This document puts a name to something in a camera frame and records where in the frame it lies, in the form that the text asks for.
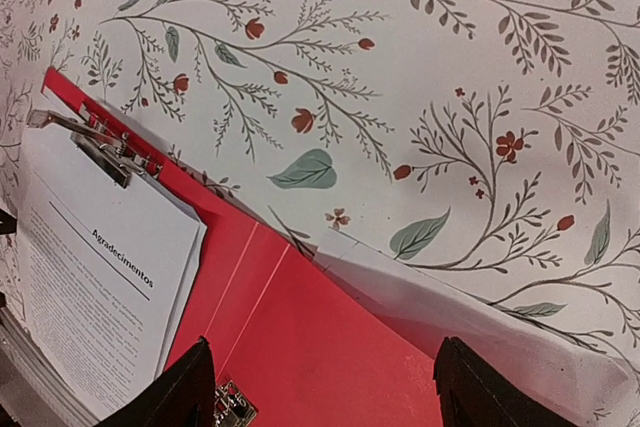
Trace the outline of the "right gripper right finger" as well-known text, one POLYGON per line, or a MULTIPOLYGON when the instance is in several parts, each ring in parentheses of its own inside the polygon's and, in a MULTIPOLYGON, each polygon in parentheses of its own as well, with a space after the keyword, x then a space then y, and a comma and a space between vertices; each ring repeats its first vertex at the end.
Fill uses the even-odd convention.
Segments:
POLYGON ((444 427, 573 427, 530 398, 458 337, 446 337, 434 362, 444 427))

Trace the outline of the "printed white paper sheets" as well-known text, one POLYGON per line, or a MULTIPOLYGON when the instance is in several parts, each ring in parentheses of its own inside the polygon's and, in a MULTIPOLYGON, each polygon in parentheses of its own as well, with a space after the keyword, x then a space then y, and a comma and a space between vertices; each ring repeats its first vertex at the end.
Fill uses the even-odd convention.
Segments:
POLYGON ((206 228, 149 175, 118 185, 63 127, 26 127, 20 159, 25 325, 72 394, 104 419, 166 366, 206 228))

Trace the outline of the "red file folder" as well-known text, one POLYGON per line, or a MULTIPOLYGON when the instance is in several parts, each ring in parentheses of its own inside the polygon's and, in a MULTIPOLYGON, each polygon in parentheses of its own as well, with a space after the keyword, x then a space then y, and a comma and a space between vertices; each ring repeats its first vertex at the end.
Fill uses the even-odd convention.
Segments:
POLYGON ((205 338, 217 379, 256 408, 257 426, 441 424, 429 356, 63 74, 49 69, 43 86, 90 126, 124 135, 128 151, 206 225, 171 361, 205 338))

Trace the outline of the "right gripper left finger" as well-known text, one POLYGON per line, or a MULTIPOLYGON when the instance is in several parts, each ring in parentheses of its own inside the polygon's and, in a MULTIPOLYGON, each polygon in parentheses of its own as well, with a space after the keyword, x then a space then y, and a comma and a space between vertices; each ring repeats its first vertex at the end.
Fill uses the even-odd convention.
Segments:
POLYGON ((209 342, 200 337, 134 400, 96 427, 212 426, 214 375, 209 342))

